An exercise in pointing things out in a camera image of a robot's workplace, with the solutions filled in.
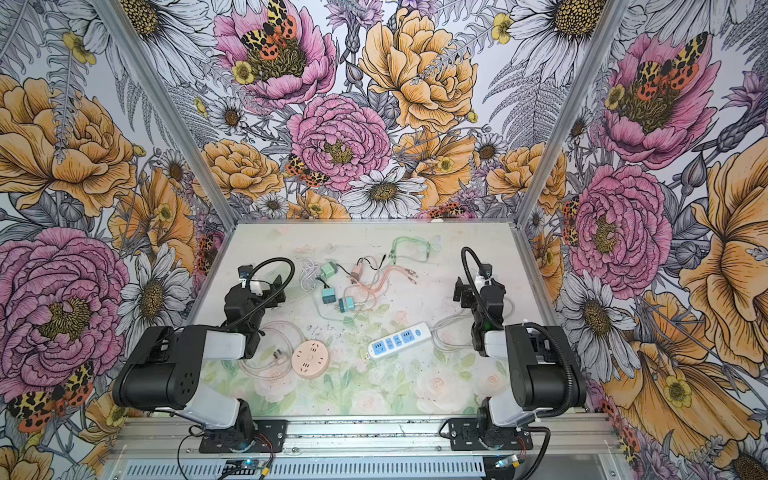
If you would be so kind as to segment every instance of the white power strip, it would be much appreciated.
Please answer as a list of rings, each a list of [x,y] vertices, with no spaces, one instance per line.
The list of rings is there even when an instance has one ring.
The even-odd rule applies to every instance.
[[[400,353],[410,346],[431,338],[432,334],[429,332],[429,326],[421,322],[392,335],[385,336],[382,339],[372,341],[368,345],[368,357],[378,359],[393,353]]]

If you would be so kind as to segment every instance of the black cable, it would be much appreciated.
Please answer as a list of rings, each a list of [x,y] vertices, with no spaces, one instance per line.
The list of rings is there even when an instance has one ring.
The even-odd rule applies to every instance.
[[[338,263],[334,263],[334,265],[339,267],[341,270],[344,270],[344,273],[346,273],[347,275],[352,275],[350,272],[346,271],[346,268],[344,268],[343,266],[339,265]]]
[[[544,433],[544,441],[541,443],[541,448],[538,451],[538,455],[536,455],[536,459],[533,461],[533,465],[531,465],[522,477],[518,478],[518,480],[528,480],[536,472],[536,469],[541,464],[541,460],[544,459],[544,454],[547,452],[547,446],[549,445],[549,437],[552,435],[552,432],[550,432],[547,427],[525,427],[522,431]]]
[[[472,278],[472,274],[469,272],[469,266],[467,265],[467,253],[472,255],[472,258],[475,260],[475,263],[477,263],[478,269],[480,270],[480,274],[483,276],[483,278],[487,280],[488,277],[485,276],[485,272],[482,269],[482,263],[480,263],[480,259],[478,258],[475,251],[469,247],[463,247],[462,248],[462,266],[464,267],[464,273],[467,276],[467,282],[469,282],[469,286],[472,288],[472,293],[475,294],[475,299],[478,302],[478,306],[480,307],[480,310],[482,311],[485,318],[495,328],[504,329],[502,322],[499,322],[496,319],[491,318],[491,316],[488,314],[488,311],[485,309],[485,304],[480,299],[480,292],[478,292],[478,287],[475,286],[475,279]]]
[[[542,413],[537,413],[536,416],[540,419],[546,419],[550,417],[556,417],[558,415],[562,415],[565,413],[566,410],[571,408],[572,398],[575,388],[576,388],[576,375],[573,373],[573,369],[570,365],[568,365],[568,362],[565,360],[565,351],[563,350],[562,345],[558,343],[557,340],[554,339],[551,333],[549,333],[549,330],[544,328],[543,326],[539,325],[538,323],[533,322],[526,322],[523,323],[523,327],[525,328],[532,328],[534,330],[537,330],[541,335],[544,336],[547,340],[549,340],[549,344],[552,345],[554,348],[554,352],[558,356],[558,360],[560,361],[560,364],[563,365],[563,370],[565,371],[565,393],[563,396],[563,403],[560,404],[559,407],[552,410],[546,410]]]
[[[260,268],[269,265],[270,263],[275,262],[284,262],[287,263],[290,267],[290,272],[288,272],[288,277],[286,277],[286,281],[283,282],[282,285],[278,286],[270,295],[264,299],[261,303],[256,305],[254,308],[252,308],[250,311],[244,313],[239,319],[233,321],[229,325],[225,326],[224,328],[217,329],[219,332],[231,332],[236,326],[240,325],[242,322],[245,322],[248,320],[248,318],[251,316],[253,312],[256,312],[258,309],[263,308],[265,305],[267,305],[269,302],[274,300],[278,295],[280,295],[283,290],[286,289],[286,286],[288,286],[288,283],[293,279],[293,274],[296,272],[296,266],[293,265],[293,262],[285,257],[275,257],[270,258],[269,260],[264,260],[262,263],[259,263],[256,265],[256,267],[253,268],[253,270],[250,271],[250,274],[248,275],[248,279],[245,282],[245,288],[247,290],[250,290],[250,281],[253,277],[253,274]]]
[[[438,431],[437,431],[437,434],[438,434],[438,435],[440,435],[440,436],[441,436],[441,437],[443,437],[444,439],[448,439],[448,440],[450,440],[450,439],[451,439],[451,437],[449,437],[447,433],[443,433],[443,432],[442,432],[442,430],[445,428],[445,426],[446,426],[446,425],[448,425],[448,422],[449,422],[449,420],[450,420],[450,419],[445,419],[445,420],[443,421],[442,425],[440,425],[440,428],[439,428],[439,429],[438,429]]]
[[[187,435],[186,437],[181,439],[181,442],[179,442],[179,448],[176,449],[176,465],[178,465],[179,473],[181,473],[181,476],[184,477],[185,480],[190,480],[190,479],[187,477],[187,474],[184,473],[184,469],[181,468],[181,458],[180,458],[181,457],[181,444],[184,443],[184,440],[186,440],[186,439],[188,439],[190,437],[201,437],[201,436],[203,436],[203,429],[202,428],[200,428],[200,433],[192,433],[192,427],[194,427],[194,426],[200,428],[199,425],[190,425],[190,428],[187,430],[189,435]]]

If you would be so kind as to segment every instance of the pink peony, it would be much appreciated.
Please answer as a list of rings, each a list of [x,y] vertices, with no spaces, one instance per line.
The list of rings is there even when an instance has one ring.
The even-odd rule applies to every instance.
[[[328,188],[346,192],[350,180],[389,162],[389,136],[379,114],[337,94],[315,98],[287,127],[293,153],[310,170],[328,175]]]
[[[0,245],[0,394],[50,392],[87,362],[110,369],[123,349],[120,290],[128,269],[100,240],[48,228]]]
[[[579,196],[573,269],[602,279],[617,298],[639,295],[670,252],[672,227],[663,212],[656,177],[637,165],[599,167]]]
[[[245,105],[256,113],[308,101],[315,94],[329,91],[336,80],[337,52],[331,34],[323,37],[306,7],[299,13],[287,0],[286,6],[288,15],[296,19],[296,39],[289,40],[272,61],[264,61],[258,54],[249,55],[240,41],[249,31],[263,30],[266,7],[260,13],[249,7],[244,17],[232,12],[232,17],[218,15],[214,19],[216,48],[223,52],[219,64],[227,70],[236,66],[238,72],[241,68],[247,70],[240,76],[245,84],[237,80],[232,83],[246,89]]]
[[[643,34],[627,50],[608,79],[611,87],[605,109],[590,128],[592,141],[608,151],[616,151],[628,162],[643,162],[658,170],[679,157],[707,129],[716,108],[707,108],[712,97],[709,88],[715,81],[720,62],[709,65],[712,37],[696,61],[698,72],[682,90],[659,87],[647,101],[637,96],[642,86],[637,68],[645,61],[663,65],[675,58],[683,45],[672,39],[660,44],[656,37]]]

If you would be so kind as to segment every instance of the white daisy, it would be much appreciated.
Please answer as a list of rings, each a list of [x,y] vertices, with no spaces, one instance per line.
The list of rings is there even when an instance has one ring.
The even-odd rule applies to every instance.
[[[757,440],[750,435],[737,442],[739,456],[720,473],[722,480],[749,480],[768,476],[768,441],[761,435]]]
[[[601,382],[610,381],[612,376],[620,378],[611,361],[612,353],[630,378],[640,368],[640,359],[621,334],[634,329],[634,318],[611,307],[613,299],[611,286],[601,285],[599,278],[591,278],[585,270],[584,278],[572,272],[565,275],[556,304],[568,341],[581,358],[581,367]]]
[[[349,182],[352,190],[341,197],[341,203],[354,218],[407,218],[422,208],[423,195],[412,195],[427,188],[423,177],[403,179],[405,167],[391,169],[385,176],[371,170],[359,180]]]
[[[176,260],[176,249],[163,243],[154,265],[147,254],[136,259],[138,284],[129,283],[120,292],[123,303],[118,308],[120,325],[117,334],[125,334],[126,353],[138,343],[141,334],[151,326],[181,325],[181,313],[192,300],[189,271]]]
[[[208,105],[208,121],[228,135],[239,134],[247,126],[243,104],[235,97],[212,101]]]
[[[59,0],[57,5],[69,20],[69,28],[83,37],[85,49],[95,54],[106,51],[114,76],[123,78],[123,55],[93,3],[94,0]],[[204,50],[216,45],[216,38],[207,33],[211,20],[206,2],[121,0],[121,4],[166,82],[178,86],[191,78],[204,78],[202,66],[210,63]]]
[[[528,238],[541,235],[541,232],[544,231],[544,225],[546,223],[547,215],[544,213],[544,209],[538,205],[533,207],[531,216],[528,218],[528,221],[525,222],[525,233],[528,235]]]
[[[475,151],[480,157],[480,161],[495,162],[502,155],[507,153],[509,144],[499,134],[480,134],[475,142]]]
[[[755,0],[653,0],[645,7],[650,16],[645,31],[658,32],[661,41],[671,36],[679,45],[702,31],[718,35],[728,18],[741,23],[754,8]]]
[[[271,219],[285,218],[288,214],[288,200],[281,197],[277,192],[262,195],[253,204],[262,215]]]
[[[163,152],[157,165],[178,190],[184,190],[184,185],[192,181],[192,172],[178,150],[169,149]]]
[[[513,64],[528,61],[525,76],[542,66],[541,78],[554,75],[557,86],[581,65],[605,0],[517,0],[508,32],[520,41]]]

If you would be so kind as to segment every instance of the yellow flower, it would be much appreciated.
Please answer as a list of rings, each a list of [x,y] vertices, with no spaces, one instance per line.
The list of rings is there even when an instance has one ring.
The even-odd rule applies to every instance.
[[[310,217],[322,220],[328,219],[348,219],[349,213],[346,208],[335,198],[327,195],[320,195],[314,190],[308,190],[305,197],[297,198],[301,209],[306,211]],[[296,218],[301,217],[301,210]]]
[[[533,239],[533,256],[538,265],[549,300],[553,303],[560,296],[563,287],[564,261],[560,251],[562,240],[556,235],[544,236],[544,232]]]
[[[608,96],[605,98],[605,107],[608,110],[616,110],[622,98],[624,98],[624,86],[618,84],[608,92]]]
[[[423,195],[422,210],[435,205],[442,205],[461,190],[459,182],[466,185],[472,179],[472,162],[480,165],[480,156],[475,151],[475,138],[472,136],[456,140],[446,135],[442,139],[432,131],[417,131],[405,134],[392,151],[404,154],[413,163],[418,161],[411,177],[424,177],[426,190]]]
[[[694,270],[680,271],[690,305],[707,320],[707,338],[724,362],[752,376],[768,359],[768,139],[709,173],[709,206],[692,204],[714,235]]]
[[[64,45],[67,45],[67,48],[72,51],[72,55],[77,61],[96,65],[96,56],[85,49],[82,37],[67,31],[61,36],[61,40],[64,40]]]
[[[195,97],[194,106],[197,109],[197,113],[203,115],[205,118],[208,118],[208,107],[205,106],[205,102],[202,98]]]
[[[280,165],[249,144],[227,139],[212,142],[203,147],[203,158],[227,198],[236,192],[258,200],[285,187]],[[205,196],[197,178],[192,188],[199,197]]]
[[[60,93],[40,78],[28,78],[22,87],[0,75],[0,191],[25,194],[18,209],[36,204],[48,188],[64,191],[96,217],[115,196],[136,187],[134,148],[98,100],[78,92],[74,131],[59,162],[51,98]]]
[[[253,67],[247,61],[236,61],[235,66],[232,67],[232,75],[235,76],[237,83],[243,85],[252,84],[256,80],[253,76]]]
[[[19,458],[12,446],[0,447],[0,478],[8,480],[51,480],[53,454],[30,447]]]
[[[491,195],[504,194],[511,196],[517,192],[525,192],[531,183],[533,174],[544,153],[544,142],[530,149],[520,147],[509,151],[499,159],[502,168],[491,170],[486,177],[488,192]],[[564,152],[558,155],[558,162],[547,177],[547,183],[538,199],[541,208],[547,215],[553,215],[560,207],[560,200],[565,196],[565,165],[567,158]]]
[[[432,20],[406,8],[397,12],[397,25],[394,33],[381,22],[369,30],[360,67],[376,80],[371,90],[395,95],[401,127],[445,133],[472,109],[477,65],[467,55],[460,63],[428,74],[427,66],[453,45],[453,34],[435,30]]]
[[[667,386],[664,387],[664,398],[669,403],[681,409],[690,408],[690,385],[683,379],[674,375],[667,377]]]
[[[499,13],[493,18],[493,29],[491,30],[491,36],[494,40],[498,40],[498,43],[505,44],[509,41],[509,27],[515,23],[512,20],[512,15],[509,13]]]
[[[176,194],[160,168],[152,170],[151,180],[141,182],[140,190],[141,194],[131,191],[120,197],[109,217],[112,246],[131,253],[149,250],[154,260],[163,243],[168,243],[176,248],[176,260],[191,272],[197,243],[190,206]]]
[[[632,379],[619,370],[620,379],[604,384],[606,394],[630,424],[659,442],[672,432],[675,455],[690,458],[720,435],[725,448],[714,464],[723,468],[739,455],[738,441],[760,434],[752,410],[726,391],[749,386],[738,377],[732,386],[719,364],[706,361],[712,347],[706,327],[674,294],[647,291],[638,300],[643,328],[630,346],[641,367]]]

